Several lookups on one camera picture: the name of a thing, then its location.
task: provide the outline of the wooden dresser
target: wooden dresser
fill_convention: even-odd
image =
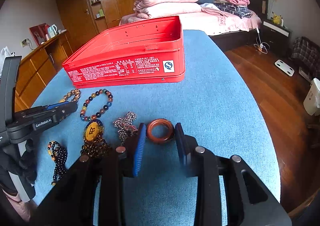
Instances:
[[[68,31],[61,33],[22,59],[15,94],[15,111],[30,108],[72,55]]]

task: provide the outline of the brown wooden ring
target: brown wooden ring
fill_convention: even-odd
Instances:
[[[152,134],[152,130],[154,127],[159,126],[159,125],[164,125],[168,128],[168,133],[164,136],[164,137],[155,137]],[[170,139],[172,139],[174,136],[174,127],[173,124],[167,120],[167,119],[156,119],[151,121],[148,126],[147,126],[147,137],[156,144],[163,144],[166,143],[168,141],[170,141]]]

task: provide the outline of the plaid shirt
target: plaid shirt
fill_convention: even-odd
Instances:
[[[252,16],[252,12],[247,7],[238,7],[237,5],[228,5],[228,4],[215,4],[215,5],[221,11],[234,14],[236,16],[239,16],[241,19],[243,17],[250,18]]]
[[[249,11],[247,6],[235,5],[235,4],[231,4],[231,3],[228,3],[228,4],[220,3],[219,6],[222,8],[228,8],[229,10],[238,11],[238,12],[248,12]]]
[[[315,78],[320,78],[320,47],[314,42],[306,37],[296,38],[291,58],[301,60]]]

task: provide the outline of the pikachu plush toy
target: pikachu plush toy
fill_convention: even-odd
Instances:
[[[281,15],[276,15],[276,14],[274,14],[274,12],[272,12],[272,13],[273,13],[272,22],[274,24],[280,25],[281,24],[281,19],[282,19]]]

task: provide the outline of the electric kettle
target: electric kettle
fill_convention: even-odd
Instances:
[[[52,24],[49,28],[48,28],[48,35],[50,38],[53,38],[54,36],[56,36],[58,33],[58,28],[55,24]]]

